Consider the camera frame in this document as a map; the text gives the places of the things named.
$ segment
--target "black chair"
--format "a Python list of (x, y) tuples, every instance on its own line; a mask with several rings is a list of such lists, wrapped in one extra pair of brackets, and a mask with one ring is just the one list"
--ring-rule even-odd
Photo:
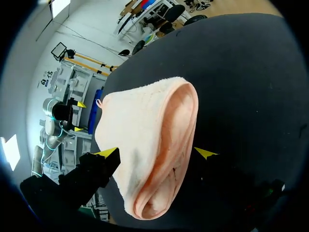
[(195, 23), (195, 22), (197, 22), (197, 21), (199, 21), (199, 20), (202, 20), (202, 19), (205, 19), (205, 18), (207, 18), (207, 16), (206, 15), (201, 15), (201, 14), (199, 14), (199, 15), (196, 15), (196, 16), (193, 16), (192, 18), (189, 18), (185, 23), (184, 23), (184, 26), (187, 26), (187, 25), (189, 25), (189, 24), (191, 24), (191, 23)]
[(183, 5), (175, 5), (168, 9), (168, 11), (165, 13), (164, 18), (170, 22), (173, 23), (176, 21), (176, 19), (182, 15), (182, 13), (185, 11), (185, 7)]

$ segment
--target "desk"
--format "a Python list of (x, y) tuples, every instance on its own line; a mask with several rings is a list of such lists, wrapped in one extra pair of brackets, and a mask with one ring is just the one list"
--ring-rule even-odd
[[(134, 6), (137, 6), (141, 0), (137, 1)], [(126, 22), (128, 18), (132, 16), (131, 13), (127, 13), (122, 20), (119, 22), (118, 26), (116, 27), (114, 34), (117, 35), (117, 38), (119, 40), (123, 39), (125, 36), (127, 36), (128, 31), (132, 31), (132, 27), (138, 26), (139, 22), (145, 18), (145, 17), (151, 17), (150, 12), (154, 11), (155, 8), (160, 6), (161, 4), (166, 5), (168, 8), (171, 8), (173, 5), (179, 5), (176, 0), (157, 0), (152, 5), (150, 5), (138, 18), (134, 18), (133, 20), (130, 20), (127, 22), (127, 24), (124, 26), (124, 28), (121, 30), (120, 33), (118, 33), (119, 29), (122, 27), (122, 25)], [(184, 13), (179, 17), (183, 22), (191, 18), (190, 14), (187, 11), (184, 11)], [(132, 41), (138, 42), (136, 38), (131, 38)]]
[[(150, 44), (112, 72), (101, 100), (113, 92), (183, 76), (196, 88), (199, 101), (193, 146), (235, 157), (235, 166), (256, 183), (278, 178), (293, 189), (309, 172), (305, 169), (308, 128), (299, 136), (300, 127), (309, 122), (309, 86), (306, 61), (285, 20), (270, 14), (229, 14), (201, 20), (178, 32), (177, 37), (169, 35)], [(210, 45), (201, 46), (205, 41)], [(98, 111), (96, 125), (100, 119)], [(98, 151), (93, 136), (91, 152)], [(173, 204), (155, 220), (128, 215), (111, 178), (99, 191), (117, 225), (223, 230), (238, 208), (237, 201), (229, 198), (228, 191), (233, 189), (219, 194), (210, 187), (211, 175), (201, 181), (199, 168), (206, 168), (202, 169), (199, 158), (193, 149)]]

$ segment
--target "chair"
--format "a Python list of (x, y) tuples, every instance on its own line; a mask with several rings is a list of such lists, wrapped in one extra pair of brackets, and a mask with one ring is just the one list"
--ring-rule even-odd
[(167, 22), (160, 27), (159, 31), (164, 34), (174, 31), (175, 29), (173, 28), (172, 23), (175, 22), (184, 11), (185, 7), (183, 5), (175, 5), (169, 8), (163, 17)]
[(182, 15), (182, 13), (185, 11), (185, 7), (183, 5), (175, 5), (168, 9), (168, 11), (165, 13), (164, 18), (170, 22), (173, 23), (176, 21), (179, 16)]

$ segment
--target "wooden floor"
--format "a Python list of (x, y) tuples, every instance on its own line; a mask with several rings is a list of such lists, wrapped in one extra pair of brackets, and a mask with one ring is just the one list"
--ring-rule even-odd
[[(186, 10), (190, 12), (189, 7), (184, 3), (184, 0), (177, 0), (177, 2), (184, 5)], [(207, 17), (213, 17), (225, 14), (265, 13), (282, 16), (268, 0), (214, 0), (213, 2), (210, 2), (210, 4), (211, 6), (207, 9), (194, 11), (190, 13), (190, 15), (195, 16), (202, 14)]]

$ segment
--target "white wall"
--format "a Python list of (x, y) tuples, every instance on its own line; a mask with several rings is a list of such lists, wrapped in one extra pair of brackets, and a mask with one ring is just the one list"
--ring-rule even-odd
[[(63, 22), (84, 0), (71, 0), (71, 6), (61, 12), (56, 20)], [(43, 31), (52, 15), (48, 5), (40, 5), (30, 15), (20, 30), (7, 57), (2, 73), (0, 89), (0, 136), (6, 140), (17, 135), (20, 151), (18, 162), (12, 178), (19, 183), (30, 176), (31, 163), (27, 144), (26, 108), (30, 84), (37, 63), (50, 38), (59, 28), (51, 23)]]
[[(92, 40), (119, 52), (123, 49), (132, 50), (131, 45), (118, 41), (113, 35), (119, 14), (124, 9), (127, 2), (129, 2), (129, 0), (90, 0), (71, 14), (64, 22), (64, 25), (81, 34), (88, 40)], [(48, 93), (50, 84), (45, 87), (40, 84), (40, 81), (43, 79), (45, 72), (55, 71), (59, 66), (59, 62), (56, 61), (51, 54), (52, 49), (59, 42), (62, 42), (68, 49), (74, 49), (78, 53), (93, 57), (109, 65), (120, 65), (126, 60), (126, 58), (122, 58), (97, 44), (72, 36), (79, 36), (72, 30), (64, 26), (61, 26), (57, 30), (65, 34), (56, 32), (51, 37), (34, 72), (30, 88), (31, 91), (28, 96), (26, 119), (30, 156), (33, 155), (34, 147), (39, 145), (39, 134), (42, 129), (39, 125), (39, 121), (40, 119), (45, 119), (42, 111), (43, 101), (51, 97)], [(108, 72), (107, 69), (100, 68), (99, 65), (92, 62), (87, 62), (78, 57), (75, 57), (75, 59)]]

